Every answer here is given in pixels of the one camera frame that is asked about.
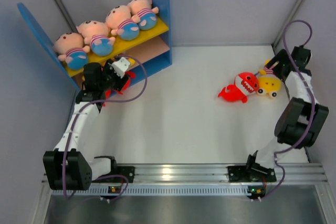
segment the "cable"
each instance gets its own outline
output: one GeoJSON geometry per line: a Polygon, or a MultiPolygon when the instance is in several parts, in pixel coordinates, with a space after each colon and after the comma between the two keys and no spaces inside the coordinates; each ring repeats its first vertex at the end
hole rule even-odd
{"type": "Polygon", "coordinates": [[[263,177],[263,181],[262,181],[262,186],[263,186],[263,188],[266,190],[266,186],[267,186],[267,182],[266,182],[266,179],[265,179],[265,177],[263,177]]]}
{"type": "Polygon", "coordinates": [[[289,51],[289,49],[288,49],[287,43],[286,43],[286,32],[287,32],[287,29],[288,29],[288,27],[289,27],[291,24],[293,24],[293,23],[304,23],[304,24],[307,25],[308,28],[309,28],[309,32],[310,32],[310,34],[309,34],[309,37],[308,37],[307,41],[303,44],[303,46],[306,45],[306,44],[309,42],[309,40],[310,40],[310,38],[311,38],[313,32],[312,32],[312,28],[311,28],[311,26],[310,26],[310,24],[309,24],[308,22],[306,22],[306,21],[304,21],[304,20],[299,20],[299,19],[297,19],[297,20],[293,20],[293,21],[289,22],[289,23],[285,26],[285,29],[284,29],[284,31],[283,31],[283,36],[282,36],[282,41],[283,41],[283,43],[284,43],[284,48],[285,48],[286,53],[287,53],[287,55],[288,55],[288,57],[289,57],[289,60],[290,60],[291,64],[293,65],[293,67],[294,67],[296,73],[298,73],[300,79],[302,80],[304,86],[305,86],[306,89],[307,89],[308,95],[310,96],[311,110],[310,110],[310,115],[309,115],[309,120],[308,120],[307,127],[306,127],[306,129],[304,130],[304,132],[303,132],[303,134],[301,135],[301,137],[299,138],[299,140],[298,140],[294,145],[292,145],[291,147],[289,147],[289,148],[287,148],[287,149],[285,149],[285,150],[274,152],[275,165],[278,166],[278,167],[282,170],[282,178],[281,178],[281,180],[279,181],[279,183],[278,183],[278,184],[277,184],[277,185],[276,185],[276,186],[275,186],[275,187],[274,187],[268,194],[266,194],[266,195],[263,197],[263,199],[265,199],[266,197],[269,197],[269,196],[270,196],[276,189],[278,189],[278,188],[280,187],[280,185],[282,184],[282,182],[284,182],[284,180],[285,180],[285,176],[286,176],[285,168],[284,168],[282,165],[280,165],[280,164],[278,163],[278,154],[283,154],[283,153],[289,152],[290,150],[296,148],[297,146],[299,146],[299,144],[301,144],[301,142],[305,139],[305,137],[307,136],[307,134],[308,134],[308,132],[309,132],[309,129],[310,129],[310,127],[311,127],[311,124],[312,124],[312,122],[313,122],[313,117],[314,117],[314,111],[315,111],[315,98],[314,98],[314,95],[313,95],[312,91],[310,90],[310,88],[309,88],[309,86],[308,86],[306,80],[305,80],[304,77],[302,76],[300,70],[299,70],[298,67],[296,66],[296,64],[295,64],[295,62],[294,62],[294,59],[293,59],[293,57],[292,57],[292,55],[291,55],[291,53],[290,53],[290,51],[289,51]]]}
{"type": "MultiPolygon", "coordinates": [[[[127,177],[125,177],[123,175],[119,175],[119,174],[102,176],[102,177],[97,178],[96,180],[101,180],[101,179],[106,179],[106,178],[122,178],[122,184],[120,186],[121,188],[122,188],[122,185],[123,185],[123,181],[125,180],[125,182],[126,182],[126,186],[123,188],[123,190],[121,190],[120,193],[116,197],[114,197],[113,199],[110,199],[109,203],[111,203],[111,202],[116,201],[117,199],[119,199],[121,197],[121,195],[126,191],[126,189],[128,187],[128,184],[129,184],[129,181],[128,181],[127,177]]],[[[53,215],[53,217],[54,217],[55,220],[60,220],[65,215],[67,215],[68,213],[70,213],[72,210],[74,210],[75,208],[77,208],[78,206],[80,206],[81,204],[83,204],[84,202],[92,200],[92,199],[99,199],[99,197],[95,196],[95,197],[90,197],[90,198],[86,198],[84,200],[81,200],[76,205],[74,205],[73,207],[71,207],[66,213],[62,214],[61,216],[56,216],[56,214],[55,214],[55,208],[53,207],[53,205],[51,205],[50,208],[51,208],[52,215],[53,215]]]]}
{"type": "Polygon", "coordinates": [[[69,145],[70,145],[70,139],[71,139],[71,136],[72,136],[72,132],[73,132],[73,130],[75,128],[75,124],[76,124],[76,122],[78,120],[78,117],[79,117],[80,113],[87,106],[89,106],[91,104],[98,103],[98,102],[117,102],[117,103],[132,102],[132,101],[136,100],[137,98],[139,98],[143,94],[143,92],[145,91],[145,89],[146,89],[148,75],[147,75],[147,72],[146,72],[145,67],[143,66],[143,64],[138,59],[136,59],[133,56],[129,56],[129,55],[127,55],[127,56],[126,55],[122,55],[122,56],[125,57],[125,58],[127,58],[127,59],[133,59],[133,60],[135,60],[139,64],[139,66],[142,68],[143,73],[145,75],[145,83],[144,83],[143,88],[140,91],[140,93],[138,95],[136,95],[135,97],[131,98],[131,99],[127,99],[127,100],[95,100],[95,101],[91,101],[91,102],[85,104],[83,107],[80,108],[80,110],[78,111],[77,115],[75,116],[75,118],[73,119],[73,122],[71,124],[70,132],[69,132],[69,135],[68,135],[67,143],[65,145],[64,154],[63,154],[63,160],[62,160],[62,189],[63,189],[63,195],[64,195],[64,197],[66,199],[70,199],[75,194],[75,192],[76,192],[76,191],[73,191],[73,193],[70,195],[70,197],[68,197],[68,194],[67,194],[67,185],[66,185],[66,161],[67,161],[68,148],[69,148],[69,145]]]}

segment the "pink plush doll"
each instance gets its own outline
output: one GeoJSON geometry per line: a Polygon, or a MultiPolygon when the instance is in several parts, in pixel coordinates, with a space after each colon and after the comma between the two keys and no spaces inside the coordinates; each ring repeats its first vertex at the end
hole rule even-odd
{"type": "Polygon", "coordinates": [[[133,18],[140,18],[141,30],[149,30],[156,25],[159,8],[152,9],[152,0],[132,0],[127,6],[131,8],[133,18]]]}
{"type": "Polygon", "coordinates": [[[112,29],[112,35],[119,35],[123,40],[133,40],[139,35],[139,27],[136,23],[139,18],[131,18],[131,9],[120,5],[113,8],[106,17],[106,25],[112,29]]]}
{"type": "Polygon", "coordinates": [[[105,23],[95,20],[85,21],[77,26],[77,31],[84,37],[84,43],[99,56],[109,55],[113,50],[114,37],[107,37],[110,29],[105,23]]]}
{"type": "Polygon", "coordinates": [[[55,52],[59,53],[58,59],[65,61],[70,69],[79,70],[88,63],[87,52],[89,46],[84,46],[83,37],[76,33],[61,35],[54,43],[55,52]]]}

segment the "stuffed animal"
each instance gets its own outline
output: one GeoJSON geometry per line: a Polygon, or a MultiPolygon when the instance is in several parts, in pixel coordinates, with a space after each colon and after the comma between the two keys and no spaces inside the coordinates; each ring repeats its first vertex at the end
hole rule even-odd
{"type": "Polygon", "coordinates": [[[113,50],[114,37],[107,37],[110,29],[103,22],[85,21],[77,26],[77,31],[84,37],[84,43],[90,45],[92,52],[98,56],[109,55],[113,50]]]}
{"type": "Polygon", "coordinates": [[[59,53],[58,59],[65,61],[73,70],[81,69],[89,61],[86,53],[90,51],[90,47],[84,46],[84,39],[80,34],[61,35],[54,43],[54,50],[59,53]]]}
{"type": "Polygon", "coordinates": [[[120,5],[113,8],[106,17],[106,25],[112,29],[112,35],[119,35],[123,40],[133,40],[139,35],[139,27],[136,23],[139,18],[131,18],[131,9],[120,5]]]}
{"type": "Polygon", "coordinates": [[[132,0],[127,6],[131,8],[133,17],[140,18],[139,27],[141,30],[148,30],[156,25],[159,8],[152,9],[152,0],[132,0]]]}
{"type": "Polygon", "coordinates": [[[259,89],[257,94],[268,94],[271,98],[275,98],[278,95],[278,92],[281,89],[281,80],[274,75],[274,72],[272,70],[274,66],[275,65],[273,65],[271,68],[266,68],[265,66],[264,69],[259,70],[261,76],[258,78],[259,89]]]}
{"type": "Polygon", "coordinates": [[[258,79],[253,73],[244,72],[236,76],[234,84],[230,84],[222,89],[218,97],[225,101],[247,102],[247,96],[255,93],[259,89],[258,79]]]}

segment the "red shark toy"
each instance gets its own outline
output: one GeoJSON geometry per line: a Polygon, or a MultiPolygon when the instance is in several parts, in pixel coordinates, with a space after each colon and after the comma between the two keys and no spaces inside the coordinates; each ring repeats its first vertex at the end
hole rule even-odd
{"type": "Polygon", "coordinates": [[[247,102],[247,96],[257,92],[259,83],[257,77],[253,73],[240,73],[235,78],[235,83],[230,84],[222,89],[218,97],[222,97],[225,101],[247,102]]]}

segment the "toy eye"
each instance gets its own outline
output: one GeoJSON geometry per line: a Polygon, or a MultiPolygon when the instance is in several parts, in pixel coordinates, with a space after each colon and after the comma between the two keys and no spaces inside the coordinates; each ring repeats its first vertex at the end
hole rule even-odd
{"type": "Polygon", "coordinates": [[[258,89],[258,94],[265,95],[266,91],[264,89],[258,89]]]}
{"type": "Polygon", "coordinates": [[[277,92],[272,92],[272,93],[271,93],[271,97],[272,97],[272,98],[276,97],[277,95],[278,95],[277,92]]]}

